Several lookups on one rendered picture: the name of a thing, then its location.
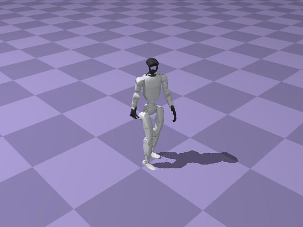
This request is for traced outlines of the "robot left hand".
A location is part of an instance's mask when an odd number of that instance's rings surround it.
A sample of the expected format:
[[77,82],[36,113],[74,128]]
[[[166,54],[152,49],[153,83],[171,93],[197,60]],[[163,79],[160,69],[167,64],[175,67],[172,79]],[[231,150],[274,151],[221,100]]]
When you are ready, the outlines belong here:
[[174,120],[173,120],[173,122],[175,122],[176,121],[176,111],[175,111],[175,108],[174,108],[173,105],[171,105],[171,111],[173,111],[173,114],[174,114]]

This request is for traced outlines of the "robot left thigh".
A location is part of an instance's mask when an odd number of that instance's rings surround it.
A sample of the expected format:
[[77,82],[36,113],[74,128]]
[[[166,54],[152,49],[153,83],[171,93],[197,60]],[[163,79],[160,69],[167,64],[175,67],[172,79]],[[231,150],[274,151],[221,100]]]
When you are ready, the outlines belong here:
[[153,136],[160,133],[164,123],[164,109],[160,105],[157,105],[157,111],[155,117],[155,128],[153,128]]

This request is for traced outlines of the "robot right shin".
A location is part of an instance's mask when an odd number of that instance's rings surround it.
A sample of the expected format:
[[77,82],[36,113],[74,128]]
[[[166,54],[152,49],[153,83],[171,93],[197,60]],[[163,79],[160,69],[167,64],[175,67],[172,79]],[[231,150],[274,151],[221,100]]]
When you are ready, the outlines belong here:
[[147,164],[150,162],[150,157],[151,157],[151,153],[152,153],[152,146],[153,146],[152,142],[149,144],[147,139],[143,140],[143,150],[144,150],[144,154],[145,154],[145,163],[147,163]]

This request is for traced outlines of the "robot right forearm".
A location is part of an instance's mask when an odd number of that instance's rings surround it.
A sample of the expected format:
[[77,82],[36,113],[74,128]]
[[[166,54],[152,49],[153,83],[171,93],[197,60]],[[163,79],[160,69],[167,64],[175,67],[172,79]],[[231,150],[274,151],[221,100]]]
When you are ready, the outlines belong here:
[[[134,93],[135,95],[135,93]],[[133,95],[133,101],[132,101],[132,107],[131,109],[135,110],[135,107],[137,107],[137,102],[138,102],[138,99],[134,99],[134,95]]]

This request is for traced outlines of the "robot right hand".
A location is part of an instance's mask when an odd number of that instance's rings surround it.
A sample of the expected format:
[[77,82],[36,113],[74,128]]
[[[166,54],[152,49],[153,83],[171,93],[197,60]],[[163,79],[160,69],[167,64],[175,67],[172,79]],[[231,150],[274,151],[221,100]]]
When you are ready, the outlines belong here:
[[[136,109],[137,109],[137,107],[135,107],[135,110],[131,109],[131,114],[130,114],[130,116],[133,117],[133,118],[135,118],[135,119],[137,119],[137,118],[136,118],[136,116],[137,116],[137,114],[136,114]],[[138,117],[138,116],[137,116],[137,117]],[[139,118],[139,117],[138,117],[138,118]]]

